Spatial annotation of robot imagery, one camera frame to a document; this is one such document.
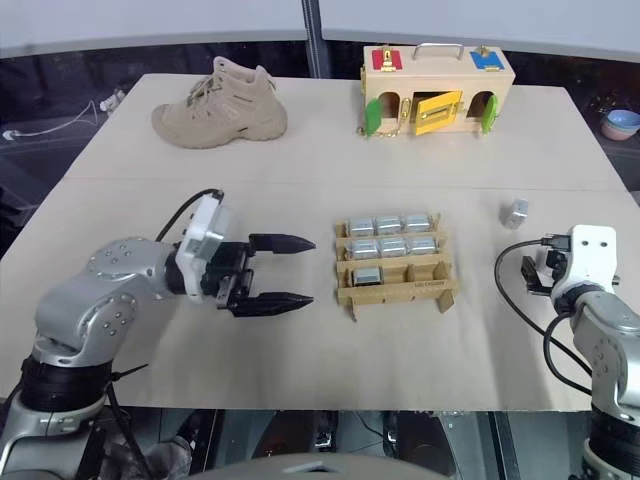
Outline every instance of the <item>boot sole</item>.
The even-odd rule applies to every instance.
[[[162,122],[162,112],[158,109],[153,111],[151,115],[151,124],[160,137],[162,137],[165,141],[170,143],[171,145],[175,145],[177,147],[189,148],[194,150],[206,149],[206,148],[215,148],[222,145],[226,145],[227,143],[232,142],[237,138],[244,138],[246,140],[253,141],[267,141],[273,140],[278,137],[281,137],[284,132],[287,131],[287,117],[286,112],[284,113],[283,120],[278,122],[279,125],[260,125],[256,127],[248,127],[243,131],[230,132],[227,137],[218,138],[216,141],[202,144],[190,144],[185,143],[180,139],[174,132],[168,130],[164,123]]]

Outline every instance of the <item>small metal cube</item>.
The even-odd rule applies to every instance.
[[[407,254],[407,242],[402,237],[383,238],[379,241],[382,257],[402,257]]]
[[[378,258],[378,242],[373,239],[354,240],[348,248],[349,258],[353,260],[366,260]]]
[[[382,285],[380,267],[358,268],[352,273],[354,287]]]
[[[515,230],[524,223],[529,213],[529,202],[522,198],[516,199],[511,207],[503,212],[502,224],[510,230]]]
[[[410,255],[427,255],[437,253],[438,247],[433,237],[415,237],[408,241]]]
[[[372,218],[352,218],[348,227],[350,237],[370,237],[375,234]]]
[[[421,233],[431,230],[431,217],[429,215],[407,215],[405,217],[405,231],[408,233]]]
[[[398,216],[377,217],[378,235],[397,235],[402,232],[402,222]]]

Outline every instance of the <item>wooden rack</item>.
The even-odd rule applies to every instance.
[[[336,224],[336,272],[338,276],[338,303],[353,309],[354,319],[358,305],[388,302],[412,302],[418,299],[436,299],[441,313],[454,303],[458,282],[452,278],[451,255],[447,235],[440,230],[440,216],[433,219],[432,229],[422,233],[349,237],[347,223]],[[347,247],[353,240],[381,239],[392,236],[404,238],[431,236],[436,240],[437,253],[406,255],[391,258],[350,260]],[[354,287],[352,272],[357,268],[380,267],[383,284]]]

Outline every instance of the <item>pink bowl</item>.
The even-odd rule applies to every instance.
[[[620,130],[614,126],[612,126],[611,124],[609,124],[609,122],[602,122],[602,127],[601,127],[602,133],[604,134],[605,137],[610,138],[611,140],[626,140],[627,138],[631,138],[635,135],[636,131],[635,130]]]

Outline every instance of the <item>white cable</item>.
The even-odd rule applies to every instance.
[[[85,120],[82,117],[85,113],[87,113],[87,110],[89,109],[93,109],[93,122],[91,120]],[[28,133],[22,133],[19,130],[5,130],[4,132],[2,132],[2,136],[6,139],[6,140],[13,140],[14,137],[37,137],[38,135],[45,135],[47,133],[52,133],[58,130],[61,130],[65,127],[68,127],[69,125],[71,125],[72,123],[75,122],[84,122],[84,123],[88,123],[90,125],[93,125],[94,127],[98,126],[98,112],[96,110],[96,104],[93,100],[90,100],[89,103],[87,104],[87,106],[84,108],[84,110],[82,110],[74,119],[69,120],[66,123],[63,123],[62,125],[58,125],[56,127],[53,128],[49,128],[47,130],[42,130],[41,132],[28,132]]]

